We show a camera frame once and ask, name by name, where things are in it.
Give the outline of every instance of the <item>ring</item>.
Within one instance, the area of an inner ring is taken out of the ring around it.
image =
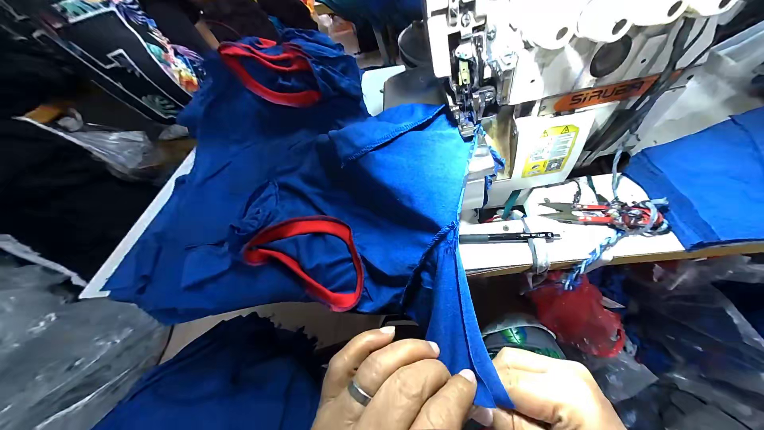
[[[368,405],[371,401],[371,396],[366,394],[366,392],[362,390],[354,380],[350,380],[350,383],[348,383],[348,392],[350,393],[350,397],[352,397],[353,400],[359,402],[363,406]]]

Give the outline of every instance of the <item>hand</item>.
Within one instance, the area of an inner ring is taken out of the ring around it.
[[[625,430],[581,363],[504,348],[494,367],[515,404],[493,410],[496,430]]]
[[[451,376],[436,360],[435,342],[393,342],[394,332],[361,333],[332,357],[313,430],[461,430],[477,389],[474,373]],[[351,395],[351,381],[371,397],[366,406]]]

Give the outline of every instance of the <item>yellow warning label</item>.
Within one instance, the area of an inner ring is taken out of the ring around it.
[[[561,171],[573,151],[576,137],[578,127],[572,124],[544,130],[523,166],[523,178]]]

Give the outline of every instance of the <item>black pen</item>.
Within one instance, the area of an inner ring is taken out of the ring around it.
[[[550,232],[461,234],[459,243],[524,242],[528,239],[557,239],[559,237],[560,235]]]

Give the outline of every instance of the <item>thread snips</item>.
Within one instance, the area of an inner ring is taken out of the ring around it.
[[[571,203],[541,203],[539,205],[557,211],[543,214],[541,217],[562,223],[611,226],[621,230],[639,229],[650,223],[650,209],[640,206]],[[658,218],[651,230],[658,229],[662,224],[663,215],[658,213]]]

